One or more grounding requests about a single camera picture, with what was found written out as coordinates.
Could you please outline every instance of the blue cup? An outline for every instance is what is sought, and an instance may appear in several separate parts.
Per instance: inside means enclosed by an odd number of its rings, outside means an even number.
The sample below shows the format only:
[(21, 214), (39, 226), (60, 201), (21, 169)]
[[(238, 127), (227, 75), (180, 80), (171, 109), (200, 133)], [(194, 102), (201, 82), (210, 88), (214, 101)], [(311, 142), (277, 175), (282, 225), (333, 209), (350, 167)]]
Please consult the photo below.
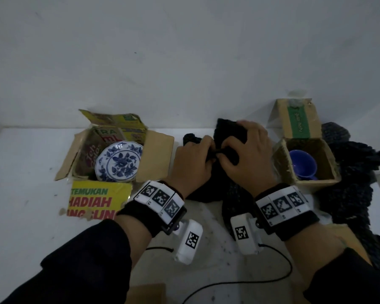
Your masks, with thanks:
[(302, 150), (291, 150), (289, 154), (297, 177), (301, 180), (318, 180), (315, 177), (317, 164), (309, 153)]

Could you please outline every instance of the black sleeve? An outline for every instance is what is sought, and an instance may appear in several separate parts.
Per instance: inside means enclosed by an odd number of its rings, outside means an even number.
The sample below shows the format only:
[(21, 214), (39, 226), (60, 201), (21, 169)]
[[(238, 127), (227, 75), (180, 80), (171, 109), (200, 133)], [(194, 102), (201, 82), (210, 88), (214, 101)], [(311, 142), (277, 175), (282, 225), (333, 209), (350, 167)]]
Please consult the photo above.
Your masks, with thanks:
[(312, 304), (380, 304), (380, 271), (355, 250), (346, 248), (342, 255), (315, 273), (304, 296)]
[(44, 258), (42, 271), (2, 303), (124, 303), (131, 275), (123, 229), (103, 220)]

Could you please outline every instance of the floral pattern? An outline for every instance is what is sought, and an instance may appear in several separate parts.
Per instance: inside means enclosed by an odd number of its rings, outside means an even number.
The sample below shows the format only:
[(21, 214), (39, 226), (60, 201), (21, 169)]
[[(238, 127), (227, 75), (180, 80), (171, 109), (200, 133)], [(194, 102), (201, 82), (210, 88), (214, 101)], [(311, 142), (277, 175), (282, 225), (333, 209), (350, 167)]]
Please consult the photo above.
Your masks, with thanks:
[(97, 178), (107, 182), (126, 181), (133, 178), (137, 173), (141, 155), (142, 146), (135, 142), (112, 144), (97, 159)]

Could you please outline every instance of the ceramic cup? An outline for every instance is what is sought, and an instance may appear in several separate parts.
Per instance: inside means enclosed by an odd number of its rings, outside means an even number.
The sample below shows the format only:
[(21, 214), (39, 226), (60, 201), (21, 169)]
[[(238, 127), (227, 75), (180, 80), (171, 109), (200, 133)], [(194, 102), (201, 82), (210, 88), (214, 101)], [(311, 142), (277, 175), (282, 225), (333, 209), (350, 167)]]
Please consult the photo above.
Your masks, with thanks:
[(111, 144), (96, 160), (96, 176), (100, 181), (129, 182), (137, 175), (142, 145), (123, 141)]
[(302, 150), (291, 150), (289, 154), (297, 177), (301, 180), (318, 180), (315, 177), (317, 164), (309, 153)]

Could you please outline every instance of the right hand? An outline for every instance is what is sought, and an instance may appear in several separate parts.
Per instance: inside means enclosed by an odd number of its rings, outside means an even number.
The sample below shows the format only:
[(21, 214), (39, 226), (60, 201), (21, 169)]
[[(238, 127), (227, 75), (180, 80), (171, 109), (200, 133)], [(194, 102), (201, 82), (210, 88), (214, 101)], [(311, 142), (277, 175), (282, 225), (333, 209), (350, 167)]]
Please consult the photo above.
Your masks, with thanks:
[(271, 140), (266, 129), (258, 123), (241, 120), (237, 124), (248, 131), (247, 142), (243, 144), (230, 136), (223, 141), (221, 148), (233, 148), (239, 155), (238, 165), (233, 165), (222, 153), (217, 157), (228, 177), (255, 198), (278, 183), (271, 167)]

